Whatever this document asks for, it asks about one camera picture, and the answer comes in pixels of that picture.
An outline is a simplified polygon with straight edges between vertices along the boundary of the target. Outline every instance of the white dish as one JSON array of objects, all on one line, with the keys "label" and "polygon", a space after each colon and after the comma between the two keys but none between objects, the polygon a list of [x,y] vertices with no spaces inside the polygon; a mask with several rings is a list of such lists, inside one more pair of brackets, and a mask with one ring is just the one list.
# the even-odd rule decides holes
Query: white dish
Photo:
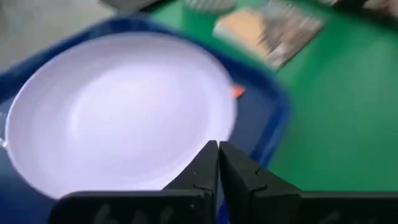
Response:
[{"label": "white dish", "polygon": [[228,140],[232,83],[208,52],[165,34],[108,35],[53,58],[6,121],[13,166],[39,192],[160,190],[207,141]]}]

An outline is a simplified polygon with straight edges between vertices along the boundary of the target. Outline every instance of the grey floor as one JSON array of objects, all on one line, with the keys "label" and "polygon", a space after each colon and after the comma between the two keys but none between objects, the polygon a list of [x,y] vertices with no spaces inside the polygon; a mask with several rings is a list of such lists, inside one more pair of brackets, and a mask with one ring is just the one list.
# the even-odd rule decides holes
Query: grey floor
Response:
[{"label": "grey floor", "polygon": [[98,0],[0,0],[0,72],[112,14]]}]

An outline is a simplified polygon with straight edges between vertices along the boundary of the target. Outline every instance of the blue tray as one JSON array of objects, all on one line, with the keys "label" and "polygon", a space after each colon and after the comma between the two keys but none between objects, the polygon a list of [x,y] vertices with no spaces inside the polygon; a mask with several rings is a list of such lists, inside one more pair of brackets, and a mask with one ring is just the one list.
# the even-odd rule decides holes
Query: blue tray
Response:
[{"label": "blue tray", "polygon": [[[258,163],[267,166],[289,117],[285,92],[266,73],[233,60],[186,35],[151,22],[142,15],[110,18],[0,73],[0,125],[4,125],[5,115],[21,86],[51,58],[96,37],[135,31],[175,35],[202,46],[218,58],[232,79],[246,88],[238,100],[238,118],[230,142]],[[227,223],[221,189],[218,193],[218,205],[221,206],[218,223]],[[46,223],[54,203],[55,201],[30,188],[12,168],[6,151],[0,151],[0,223]]]}]

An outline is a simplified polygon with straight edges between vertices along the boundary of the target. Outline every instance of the book cover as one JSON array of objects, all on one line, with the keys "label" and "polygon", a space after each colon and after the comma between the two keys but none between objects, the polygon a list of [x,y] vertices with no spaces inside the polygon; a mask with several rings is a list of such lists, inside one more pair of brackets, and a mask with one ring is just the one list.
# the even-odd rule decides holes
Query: book cover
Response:
[{"label": "book cover", "polygon": [[242,45],[278,69],[306,45],[323,22],[284,1],[269,0],[221,17],[215,35]]}]

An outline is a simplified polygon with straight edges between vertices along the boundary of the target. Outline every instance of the small orange piece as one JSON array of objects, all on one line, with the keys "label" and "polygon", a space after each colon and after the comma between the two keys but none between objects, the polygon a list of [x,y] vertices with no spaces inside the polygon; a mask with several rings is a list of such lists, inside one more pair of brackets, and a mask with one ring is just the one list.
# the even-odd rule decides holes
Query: small orange piece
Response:
[{"label": "small orange piece", "polygon": [[244,87],[241,85],[234,84],[232,88],[235,98],[239,98],[244,93]]}]

